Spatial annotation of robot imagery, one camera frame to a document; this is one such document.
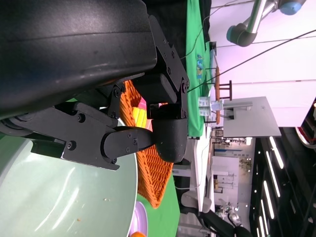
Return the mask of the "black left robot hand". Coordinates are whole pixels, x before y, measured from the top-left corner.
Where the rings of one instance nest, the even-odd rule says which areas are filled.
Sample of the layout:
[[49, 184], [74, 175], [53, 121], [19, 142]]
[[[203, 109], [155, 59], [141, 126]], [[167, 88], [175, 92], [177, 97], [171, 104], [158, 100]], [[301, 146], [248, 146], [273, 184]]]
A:
[[40, 155], [117, 170], [183, 159], [189, 79], [141, 0], [3, 0], [0, 131]]

